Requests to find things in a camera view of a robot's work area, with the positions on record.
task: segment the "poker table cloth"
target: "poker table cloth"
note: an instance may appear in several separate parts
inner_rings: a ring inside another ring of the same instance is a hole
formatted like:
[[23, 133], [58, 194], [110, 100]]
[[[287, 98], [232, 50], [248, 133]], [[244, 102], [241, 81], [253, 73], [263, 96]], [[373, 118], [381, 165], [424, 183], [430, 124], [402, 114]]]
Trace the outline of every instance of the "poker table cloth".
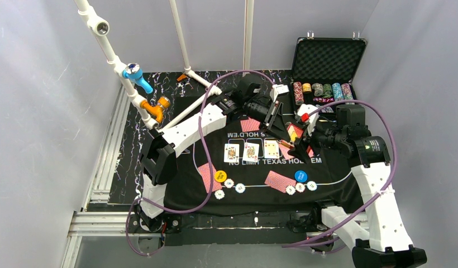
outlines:
[[[293, 119], [291, 101], [284, 97], [285, 121]], [[175, 114], [183, 111], [193, 103], [197, 97], [179, 97], [175, 99]], [[196, 109], [189, 116], [199, 112]], [[214, 131], [206, 136], [212, 164], [215, 170], [223, 170], [227, 177], [235, 184], [242, 183], [246, 188], [243, 193], [236, 191], [235, 187], [226, 188], [220, 186], [224, 197], [217, 199], [214, 192], [209, 202], [198, 213], [212, 214], [216, 216], [229, 216], [254, 211], [294, 211], [308, 210], [313, 202], [331, 199], [340, 204], [347, 213], [353, 212], [362, 205], [359, 187], [352, 175], [342, 180], [350, 172], [347, 160], [339, 153], [333, 151], [321, 151], [314, 155], [311, 161], [303, 163], [296, 158], [286, 159], [283, 155], [280, 159], [265, 159], [263, 157], [263, 142], [273, 139], [259, 131], [243, 132], [241, 122], [236, 121], [225, 128]], [[258, 143], [260, 145], [259, 159], [257, 163], [242, 161], [244, 142]], [[224, 147], [226, 143], [240, 144], [239, 163], [226, 163], [224, 159]], [[164, 205], [172, 209], [191, 209], [203, 202], [207, 192], [203, 179], [193, 163], [200, 167], [208, 162], [201, 141], [189, 146], [177, 159], [178, 174], [167, 184]], [[282, 176], [294, 180], [294, 174], [303, 170], [308, 175], [308, 181], [317, 184], [316, 190], [305, 189], [303, 192], [295, 192], [293, 195], [283, 193], [280, 190], [265, 186], [265, 180], [274, 171]]]

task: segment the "poker chip case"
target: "poker chip case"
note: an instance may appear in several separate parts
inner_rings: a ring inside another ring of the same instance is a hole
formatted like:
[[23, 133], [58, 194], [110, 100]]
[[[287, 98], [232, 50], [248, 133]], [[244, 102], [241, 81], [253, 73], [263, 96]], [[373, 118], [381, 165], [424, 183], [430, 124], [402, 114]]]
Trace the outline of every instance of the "poker chip case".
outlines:
[[[347, 83], [350, 85], [353, 98], [356, 99], [352, 80], [366, 46], [365, 39], [300, 37], [297, 40], [293, 58], [293, 82], [309, 83], [311, 87], [316, 83], [322, 85]], [[295, 100], [293, 84], [290, 85], [290, 96], [293, 107], [297, 110], [299, 105]], [[310, 93], [303, 93], [304, 104], [325, 104], [315, 102], [313, 100], [315, 97], [314, 90]], [[334, 119], [336, 116], [335, 113], [320, 113], [320, 115], [329, 119]]]

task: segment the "gray floor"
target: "gray floor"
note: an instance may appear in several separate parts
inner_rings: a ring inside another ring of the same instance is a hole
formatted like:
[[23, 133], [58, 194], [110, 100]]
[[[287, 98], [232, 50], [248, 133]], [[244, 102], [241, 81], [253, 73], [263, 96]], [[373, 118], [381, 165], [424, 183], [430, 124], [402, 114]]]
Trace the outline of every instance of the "gray floor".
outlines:
[[[156, 248], [157, 240], [142, 241], [145, 252]], [[166, 247], [155, 256], [133, 253], [125, 237], [83, 237], [76, 268], [114, 267], [354, 267], [348, 249], [332, 255], [311, 254], [306, 249], [280, 245], [189, 245]]]

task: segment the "robotic arm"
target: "robotic arm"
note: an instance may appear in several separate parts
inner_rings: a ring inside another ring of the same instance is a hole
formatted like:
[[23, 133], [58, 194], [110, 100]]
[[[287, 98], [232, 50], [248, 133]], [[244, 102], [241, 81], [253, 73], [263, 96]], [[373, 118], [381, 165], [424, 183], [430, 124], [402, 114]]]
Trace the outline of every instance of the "robotic arm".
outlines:
[[[289, 153], [304, 162], [309, 161], [307, 151], [310, 147], [315, 152], [321, 148], [340, 152], [348, 159], [364, 203], [380, 193], [390, 175], [390, 157], [385, 141], [381, 137], [372, 136], [365, 125], [365, 110], [362, 106], [337, 106], [337, 120], [333, 123], [318, 120], [318, 114], [308, 117], [316, 107], [302, 105], [297, 115], [300, 123], [304, 124], [304, 133], [301, 138], [290, 143], [282, 118], [283, 104], [277, 100], [279, 95], [288, 92], [288, 87], [275, 85], [268, 97], [259, 94], [260, 84], [258, 77], [246, 75], [236, 89], [211, 99], [202, 114], [197, 113], [164, 132], [150, 130], [151, 138], [140, 158], [144, 167], [143, 196], [163, 205], [166, 183], [178, 172], [176, 158], [200, 139], [199, 117], [202, 118], [203, 134], [207, 135], [239, 119], [243, 114], [259, 121], [262, 131], [286, 141], [285, 144], [292, 147]], [[141, 207], [150, 218], [163, 211], [146, 202], [142, 202]], [[348, 217], [341, 207], [332, 204], [323, 205], [318, 213], [321, 216], [317, 218], [329, 228]], [[391, 185], [366, 208], [366, 214], [369, 231], [355, 221], [349, 221], [336, 231], [352, 251], [356, 267], [418, 267], [426, 263], [424, 250], [413, 247], [407, 234]]]

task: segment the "blue poker chip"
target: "blue poker chip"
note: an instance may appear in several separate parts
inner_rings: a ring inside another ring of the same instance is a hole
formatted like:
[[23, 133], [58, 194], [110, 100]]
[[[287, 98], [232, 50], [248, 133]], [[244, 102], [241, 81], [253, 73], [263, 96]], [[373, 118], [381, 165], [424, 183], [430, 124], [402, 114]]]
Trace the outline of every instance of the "blue poker chip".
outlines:
[[308, 174], [306, 174], [306, 172], [304, 172], [303, 170], [298, 170], [295, 173], [295, 180], [297, 180], [297, 182], [299, 183], [304, 183], [308, 180]]

